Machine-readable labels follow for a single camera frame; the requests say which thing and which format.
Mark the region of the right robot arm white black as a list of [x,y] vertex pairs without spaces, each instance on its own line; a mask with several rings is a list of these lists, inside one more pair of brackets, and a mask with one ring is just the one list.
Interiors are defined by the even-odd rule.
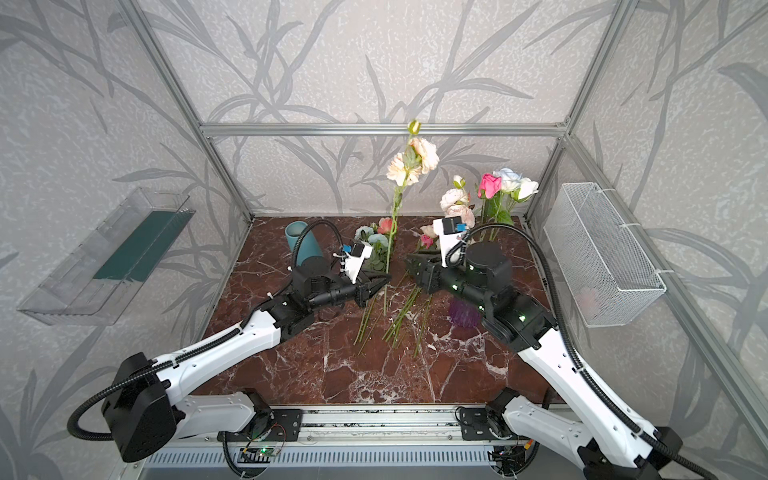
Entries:
[[555,290],[544,307],[513,285],[510,260],[498,244],[473,242],[484,226],[470,229],[454,216],[435,220],[432,228],[440,250],[408,255],[408,274],[425,292],[446,291],[470,305],[484,328],[537,371],[576,416],[569,420],[506,388],[486,407],[494,435],[527,437],[587,479],[658,479],[671,463],[714,478],[681,455],[683,442],[673,429],[637,413],[582,358]]

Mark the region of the peach carnation stem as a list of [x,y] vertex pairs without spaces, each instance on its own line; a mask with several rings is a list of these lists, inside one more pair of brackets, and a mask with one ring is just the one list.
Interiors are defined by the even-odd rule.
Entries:
[[461,218],[462,222],[471,229],[475,226],[475,215],[471,208],[471,198],[466,189],[466,180],[455,175],[452,179],[453,187],[445,192],[440,200],[440,208],[445,217]]

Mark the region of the blue purple glass vase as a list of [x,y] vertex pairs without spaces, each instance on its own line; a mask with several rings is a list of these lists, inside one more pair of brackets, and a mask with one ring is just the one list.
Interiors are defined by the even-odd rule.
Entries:
[[476,328],[482,319],[482,313],[472,304],[453,298],[448,308],[449,320],[460,328]]

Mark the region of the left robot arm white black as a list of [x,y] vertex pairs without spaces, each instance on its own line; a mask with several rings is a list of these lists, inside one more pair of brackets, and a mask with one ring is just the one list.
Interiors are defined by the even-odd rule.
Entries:
[[67,421],[74,438],[115,444],[126,463],[143,460],[169,442],[215,430],[238,432],[268,414],[258,395],[236,393],[203,400],[194,391],[262,351],[286,343],[311,326],[318,311],[352,301],[364,308],[390,275],[363,265],[374,248],[362,240],[341,245],[331,259],[299,257],[314,229],[308,224],[292,250],[289,282],[232,326],[175,352],[124,360],[112,384],[78,406]]

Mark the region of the cream peach flower stem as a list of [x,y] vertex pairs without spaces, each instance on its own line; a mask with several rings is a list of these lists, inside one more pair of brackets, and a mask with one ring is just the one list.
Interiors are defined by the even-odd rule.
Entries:
[[394,183],[393,200],[390,212],[391,227],[387,234],[388,251],[385,260],[385,272],[390,273],[394,252],[395,234],[398,231],[398,216],[403,197],[409,186],[417,184],[423,175],[435,170],[440,162],[434,143],[419,136],[422,123],[414,119],[408,124],[408,139],[402,152],[390,161],[386,177]]

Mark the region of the white rose stem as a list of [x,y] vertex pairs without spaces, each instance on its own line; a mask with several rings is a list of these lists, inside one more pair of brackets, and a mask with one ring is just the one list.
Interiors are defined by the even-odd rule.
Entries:
[[512,225],[512,211],[530,200],[539,191],[539,182],[514,172],[510,168],[501,168],[494,172],[501,179],[501,187],[496,197],[495,220],[497,223]]

